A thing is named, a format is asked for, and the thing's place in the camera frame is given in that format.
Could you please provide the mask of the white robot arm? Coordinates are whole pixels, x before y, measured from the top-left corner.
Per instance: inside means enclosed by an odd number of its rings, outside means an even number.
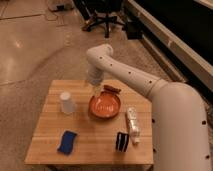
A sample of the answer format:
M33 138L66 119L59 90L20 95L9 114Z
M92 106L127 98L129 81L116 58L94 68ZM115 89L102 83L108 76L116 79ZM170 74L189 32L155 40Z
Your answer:
M207 114L201 95L181 82L168 82L113 58L109 44L86 51L92 85L109 73L152 103L154 171L213 171Z

